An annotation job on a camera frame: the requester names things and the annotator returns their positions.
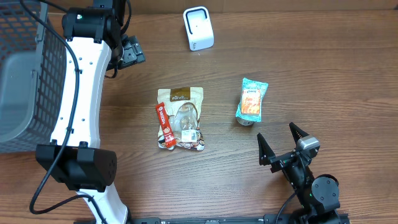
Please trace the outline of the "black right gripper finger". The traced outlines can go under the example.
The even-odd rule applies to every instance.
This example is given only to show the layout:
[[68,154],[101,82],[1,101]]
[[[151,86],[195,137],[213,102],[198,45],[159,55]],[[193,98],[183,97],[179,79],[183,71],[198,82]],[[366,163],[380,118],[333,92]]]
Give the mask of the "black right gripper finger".
[[300,129],[296,124],[294,124],[293,122],[289,123],[289,128],[290,131],[292,133],[293,139],[295,141],[295,143],[298,142],[299,139],[307,137],[308,133],[306,133],[305,131],[303,131],[302,129]]
[[270,165],[272,160],[275,159],[274,151],[261,133],[257,134],[257,141],[259,145],[259,164],[262,166]]

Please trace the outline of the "teal snack packet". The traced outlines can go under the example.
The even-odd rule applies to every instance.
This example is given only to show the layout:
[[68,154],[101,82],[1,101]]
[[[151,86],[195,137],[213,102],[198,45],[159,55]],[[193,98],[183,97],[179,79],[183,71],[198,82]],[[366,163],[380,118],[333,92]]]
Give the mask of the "teal snack packet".
[[261,91],[261,107],[260,107],[260,113],[258,115],[249,115],[249,114],[242,114],[241,113],[241,97],[240,97],[240,101],[238,104],[238,108],[236,110],[236,115],[235,117],[240,117],[242,119],[246,119],[248,121],[253,121],[255,123],[259,123],[262,121],[262,101],[266,95],[266,91],[268,89],[269,84],[268,83],[264,83],[264,82],[259,82],[259,81],[255,81],[255,80],[250,80],[248,78],[243,78],[243,82],[242,82],[242,90],[241,90],[241,95],[242,95],[242,91],[244,89],[258,89]]

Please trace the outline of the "beige nut pouch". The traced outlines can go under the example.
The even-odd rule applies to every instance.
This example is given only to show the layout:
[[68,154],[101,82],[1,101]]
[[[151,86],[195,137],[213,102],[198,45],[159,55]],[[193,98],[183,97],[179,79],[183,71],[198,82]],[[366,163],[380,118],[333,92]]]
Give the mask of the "beige nut pouch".
[[205,149],[204,137],[200,130],[202,102],[202,87],[158,90],[157,105],[164,103],[169,123],[177,142],[174,147],[166,148],[159,123],[157,142],[161,149],[168,149],[170,151],[176,148],[194,151],[203,151]]

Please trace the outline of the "red coffee stick sachet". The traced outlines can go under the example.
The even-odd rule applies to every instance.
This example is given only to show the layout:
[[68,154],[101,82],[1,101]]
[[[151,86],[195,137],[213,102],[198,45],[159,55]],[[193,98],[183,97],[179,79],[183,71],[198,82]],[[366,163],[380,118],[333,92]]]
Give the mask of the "red coffee stick sachet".
[[160,128],[164,136],[165,146],[166,148],[174,147],[177,142],[169,123],[169,117],[167,116],[165,105],[164,103],[160,103],[155,108],[159,118]]

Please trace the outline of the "orange tissue packet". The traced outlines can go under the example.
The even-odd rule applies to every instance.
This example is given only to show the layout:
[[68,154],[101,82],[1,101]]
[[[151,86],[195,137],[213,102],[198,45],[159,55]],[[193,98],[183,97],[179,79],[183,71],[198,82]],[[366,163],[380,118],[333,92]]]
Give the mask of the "orange tissue packet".
[[261,107],[261,91],[258,89],[244,89],[241,95],[241,113],[258,115]]

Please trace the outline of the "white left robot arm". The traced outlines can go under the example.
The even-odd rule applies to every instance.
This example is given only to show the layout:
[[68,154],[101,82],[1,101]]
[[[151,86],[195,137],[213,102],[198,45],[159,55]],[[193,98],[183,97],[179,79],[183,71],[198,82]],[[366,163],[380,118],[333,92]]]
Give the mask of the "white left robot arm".
[[67,50],[67,68],[60,111],[50,142],[35,152],[46,178],[83,199],[95,223],[132,222],[114,185],[116,153],[100,147],[99,134],[107,71],[117,73],[145,61],[138,40],[126,34],[130,20],[129,1],[95,1],[65,11],[60,41]]

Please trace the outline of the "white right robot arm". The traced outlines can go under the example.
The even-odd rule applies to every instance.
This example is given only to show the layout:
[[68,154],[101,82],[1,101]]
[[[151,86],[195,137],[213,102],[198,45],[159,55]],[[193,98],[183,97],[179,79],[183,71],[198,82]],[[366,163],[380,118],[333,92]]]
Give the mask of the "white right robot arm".
[[292,186],[293,194],[284,202],[274,223],[349,223],[340,215],[339,182],[330,174],[313,175],[309,165],[320,150],[320,142],[293,122],[289,123],[295,148],[277,156],[262,134],[257,134],[259,164],[270,166],[272,173],[281,171]]

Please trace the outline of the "white barcode scanner stand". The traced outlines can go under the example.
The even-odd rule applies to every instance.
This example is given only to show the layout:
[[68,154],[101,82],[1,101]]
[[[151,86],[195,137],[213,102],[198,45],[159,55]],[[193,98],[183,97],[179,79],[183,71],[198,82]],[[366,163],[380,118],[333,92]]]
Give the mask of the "white barcode scanner stand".
[[191,51],[210,48],[214,45],[214,33],[210,14],[204,6],[191,7],[183,12],[188,44]]

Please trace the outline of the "green lidded jar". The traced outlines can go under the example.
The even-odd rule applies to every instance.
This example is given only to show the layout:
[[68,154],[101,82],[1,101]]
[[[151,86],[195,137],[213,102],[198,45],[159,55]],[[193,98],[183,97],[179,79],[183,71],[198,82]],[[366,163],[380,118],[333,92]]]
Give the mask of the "green lidded jar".
[[254,124],[253,121],[248,121],[248,120],[242,119],[242,118],[240,118],[240,117],[236,117],[236,119],[237,119],[238,123],[241,124],[241,125],[243,125],[243,126],[250,126],[250,125],[253,125],[253,124]]

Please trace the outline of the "grey plastic mesh basket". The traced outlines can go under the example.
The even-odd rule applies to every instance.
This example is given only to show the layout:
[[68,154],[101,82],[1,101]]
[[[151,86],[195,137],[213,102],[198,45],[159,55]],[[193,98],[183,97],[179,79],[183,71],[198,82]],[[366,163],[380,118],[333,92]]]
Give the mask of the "grey plastic mesh basket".
[[57,122],[67,53],[47,11],[38,1],[1,1],[2,153],[48,143]]

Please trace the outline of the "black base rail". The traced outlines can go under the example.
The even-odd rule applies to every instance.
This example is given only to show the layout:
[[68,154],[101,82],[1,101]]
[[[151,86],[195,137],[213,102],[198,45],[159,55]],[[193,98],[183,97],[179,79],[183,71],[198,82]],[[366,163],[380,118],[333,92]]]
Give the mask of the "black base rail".
[[[176,218],[176,219],[160,219],[160,218],[133,218],[127,223],[133,224],[272,224],[275,223],[276,215],[264,215],[263,217],[229,217],[229,218]],[[282,214],[277,223],[288,223],[289,215]],[[351,223],[348,215],[340,215],[340,223]],[[75,221],[74,224],[94,224],[96,220]]]

